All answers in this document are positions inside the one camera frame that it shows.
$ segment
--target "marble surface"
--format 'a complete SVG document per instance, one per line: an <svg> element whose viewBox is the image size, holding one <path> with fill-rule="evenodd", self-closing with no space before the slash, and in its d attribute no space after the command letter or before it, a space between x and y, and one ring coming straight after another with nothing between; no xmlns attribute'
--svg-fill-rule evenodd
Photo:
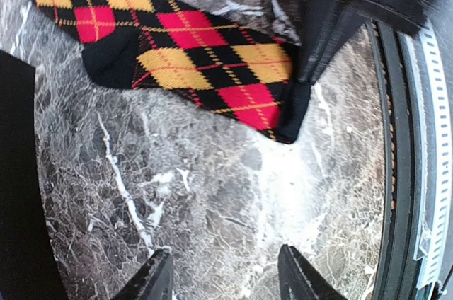
<svg viewBox="0 0 453 300"><path fill-rule="evenodd" d="M297 0L184 1L297 41ZM28 0L0 2L0 48L38 68L42 203L70 299L111 298L159 246L181 299L277 299L283 243L348 299L372 292L384 152L365 30L288 146L170 93L94 86L79 44Z"/></svg>

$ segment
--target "gray marble tabletop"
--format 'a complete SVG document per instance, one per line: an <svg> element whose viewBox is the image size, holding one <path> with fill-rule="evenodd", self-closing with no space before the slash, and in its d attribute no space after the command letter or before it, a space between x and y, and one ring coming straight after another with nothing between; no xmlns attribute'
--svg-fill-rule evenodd
<svg viewBox="0 0 453 300"><path fill-rule="evenodd" d="M297 41L297 0L183 0ZM277 299L295 245L349 299L372 292L382 118L361 30L322 79L293 145L170 93L94 86L81 46L28 0L0 0L0 48L37 67L47 227L70 299L109 299L169 246L181 299Z"/></svg>

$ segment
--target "red and yellow argyle sock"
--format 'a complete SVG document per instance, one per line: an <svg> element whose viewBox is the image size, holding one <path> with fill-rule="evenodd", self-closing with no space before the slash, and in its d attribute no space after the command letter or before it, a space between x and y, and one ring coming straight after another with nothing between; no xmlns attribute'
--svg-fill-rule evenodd
<svg viewBox="0 0 453 300"><path fill-rule="evenodd" d="M279 142L297 138L310 86L290 79L296 46L178 0L33 1L86 45L95 83L160 87Z"/></svg>

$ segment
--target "diamond pattern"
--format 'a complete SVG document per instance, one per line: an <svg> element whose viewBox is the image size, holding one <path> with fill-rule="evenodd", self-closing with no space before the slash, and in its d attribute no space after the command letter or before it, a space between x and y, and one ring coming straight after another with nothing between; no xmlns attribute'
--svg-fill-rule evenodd
<svg viewBox="0 0 453 300"><path fill-rule="evenodd" d="M82 43L139 28L130 88L161 87L279 138L297 47L176 0L35 0Z"/></svg>

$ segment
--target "sock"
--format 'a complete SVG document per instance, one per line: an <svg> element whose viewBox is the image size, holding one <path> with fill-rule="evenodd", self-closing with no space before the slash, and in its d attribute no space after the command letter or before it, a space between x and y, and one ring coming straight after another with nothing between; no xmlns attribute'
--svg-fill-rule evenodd
<svg viewBox="0 0 453 300"><path fill-rule="evenodd" d="M292 81L295 45L178 0L33 2L86 45L82 57L94 83L163 88L276 141L296 140L311 86ZM297 105L285 109L297 112L282 119L283 104L292 101Z"/></svg>

